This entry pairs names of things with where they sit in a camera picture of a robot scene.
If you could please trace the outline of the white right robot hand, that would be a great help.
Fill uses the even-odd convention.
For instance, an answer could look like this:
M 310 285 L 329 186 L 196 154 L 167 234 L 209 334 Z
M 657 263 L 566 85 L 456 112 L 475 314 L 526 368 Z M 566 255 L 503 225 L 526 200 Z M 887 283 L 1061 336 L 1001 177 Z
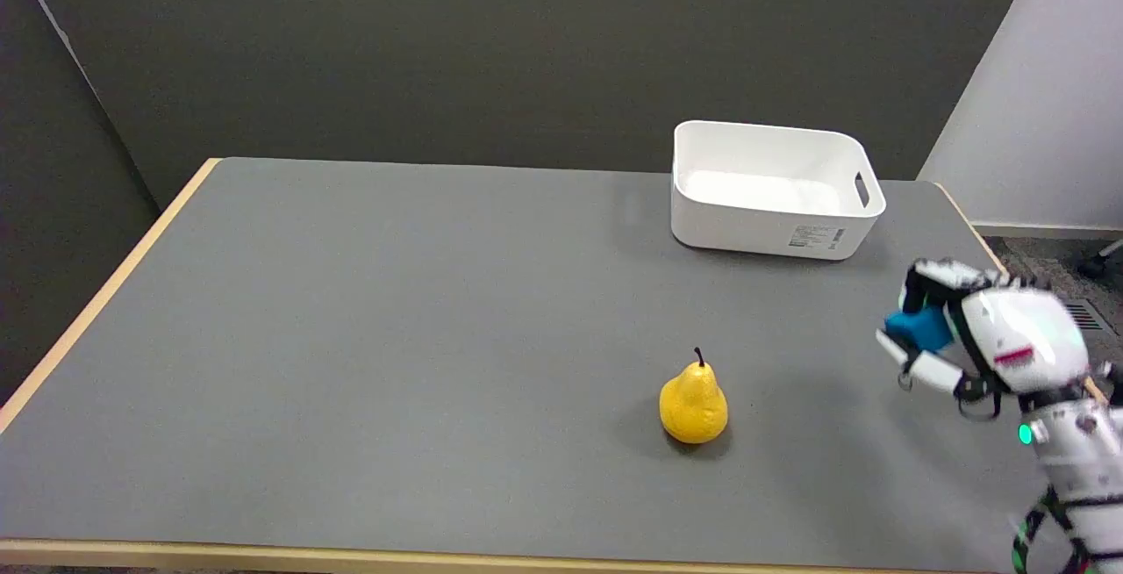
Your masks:
M 1053 291 L 949 258 L 909 267 L 876 341 L 904 389 L 917 379 L 968 403 L 1078 386 L 1092 373 L 1081 331 Z

